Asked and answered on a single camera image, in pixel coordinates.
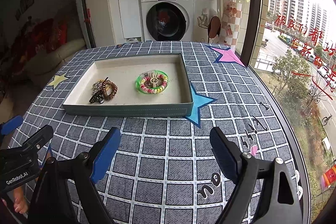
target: yellow star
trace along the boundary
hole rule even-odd
[[[67,80],[68,77],[65,77],[65,74],[63,75],[55,75],[54,76],[54,80],[51,81],[47,86],[53,86],[53,88],[55,89],[59,83],[63,82],[64,80]]]

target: dryer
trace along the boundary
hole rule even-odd
[[[141,0],[144,40],[191,41],[194,0]]]

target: table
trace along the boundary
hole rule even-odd
[[[145,42],[80,51],[32,103],[10,147],[21,145],[49,124],[55,134],[49,147],[40,150],[39,162],[47,149],[58,160],[71,159],[88,151],[111,127],[120,128],[119,150],[96,184],[117,223],[214,223],[234,188],[222,174],[218,187],[211,183],[212,174],[220,174],[209,142],[214,126],[241,151],[256,145],[259,159],[283,158],[297,189],[295,161],[278,118],[239,59],[225,50],[194,42]],[[185,117],[83,117],[68,115],[62,108],[63,99],[93,60],[159,52],[182,53],[196,93],[216,99],[199,109],[199,117],[191,121]],[[204,185],[214,192],[206,192],[206,198],[197,193]],[[31,181],[25,187],[28,199],[34,186]],[[87,223],[73,181],[68,181],[68,187],[78,220]],[[243,223],[253,218],[261,187],[258,181]]]

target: brown hair tie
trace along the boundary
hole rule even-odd
[[[107,95],[106,86],[109,86],[112,89],[109,95]],[[117,85],[111,82],[110,80],[108,80],[108,77],[106,77],[103,83],[101,83],[101,88],[102,88],[101,91],[106,100],[111,100],[116,95],[117,90],[118,90]]]

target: brown slipper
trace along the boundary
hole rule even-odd
[[[219,17],[212,17],[208,26],[208,37],[211,39],[215,38],[216,35],[218,35],[220,28],[221,20],[219,19]]]

